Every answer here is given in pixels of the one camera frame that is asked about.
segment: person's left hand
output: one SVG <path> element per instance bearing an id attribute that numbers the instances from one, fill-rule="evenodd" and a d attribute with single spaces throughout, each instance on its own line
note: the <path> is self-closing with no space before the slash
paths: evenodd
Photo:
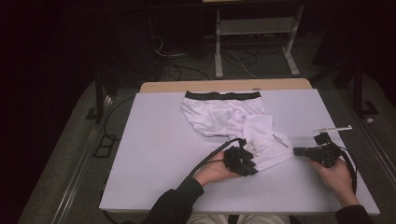
<path id="1" fill-rule="evenodd" d="M 240 176 L 227 169 L 222 160 L 224 160 L 224 151 L 221 151 L 212 157 L 210 160 L 212 162 L 204 165 L 193 177 L 203 187 L 211 182 L 218 182 L 227 178 Z"/>

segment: person's right hand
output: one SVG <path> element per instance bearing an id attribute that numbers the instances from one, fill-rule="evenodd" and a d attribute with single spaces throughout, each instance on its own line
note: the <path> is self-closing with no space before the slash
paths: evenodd
<path id="1" fill-rule="evenodd" d="M 344 161 L 337 159 L 331 168 L 313 160 L 309 160 L 309 164 L 318 172 L 323 183 L 334 192 L 342 207 L 360 204 L 353 193 L 350 174 Z"/>

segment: dark background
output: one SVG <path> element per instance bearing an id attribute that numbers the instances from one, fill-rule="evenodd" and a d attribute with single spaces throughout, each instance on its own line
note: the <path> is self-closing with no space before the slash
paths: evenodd
<path id="1" fill-rule="evenodd" d="M 17 222 L 79 96 L 98 73 L 113 93 L 121 85 L 155 81 L 160 74 L 151 50 L 153 30 L 179 47 L 195 45 L 200 42 L 196 36 L 214 32 L 213 11 L 153 15 L 83 10 L 141 4 L 109 2 L 19 0 L 0 5 L 1 223 Z M 299 35 L 329 28 L 315 63 L 329 66 L 351 52 L 360 55 L 366 72 L 394 103 L 393 12 L 390 5 L 312 4 L 304 9 Z"/>

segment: hand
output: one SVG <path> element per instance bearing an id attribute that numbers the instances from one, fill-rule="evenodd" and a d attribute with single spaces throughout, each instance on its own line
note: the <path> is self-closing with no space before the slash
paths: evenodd
<path id="1" fill-rule="evenodd" d="M 333 191 L 342 207 L 360 204 L 353 193 L 350 173 L 344 161 L 337 159 L 331 168 L 313 160 L 309 160 L 309 164 L 318 172 L 323 183 Z"/>
<path id="2" fill-rule="evenodd" d="M 193 177 L 203 187 L 211 182 L 218 182 L 227 178 L 240 176 L 227 169 L 222 160 L 224 160 L 224 151 L 212 157 L 212 159 L 210 159 L 212 162 L 204 165 Z"/>

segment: underwear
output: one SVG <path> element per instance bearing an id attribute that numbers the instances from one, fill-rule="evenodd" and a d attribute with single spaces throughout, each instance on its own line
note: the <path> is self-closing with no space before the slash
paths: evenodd
<path id="1" fill-rule="evenodd" d="M 224 94 L 187 91 L 181 108 L 193 129 L 204 136 L 252 141 L 261 153 L 253 159 L 258 171 L 294 156 L 289 138 L 273 131 L 273 117 L 265 114 L 258 91 Z"/>

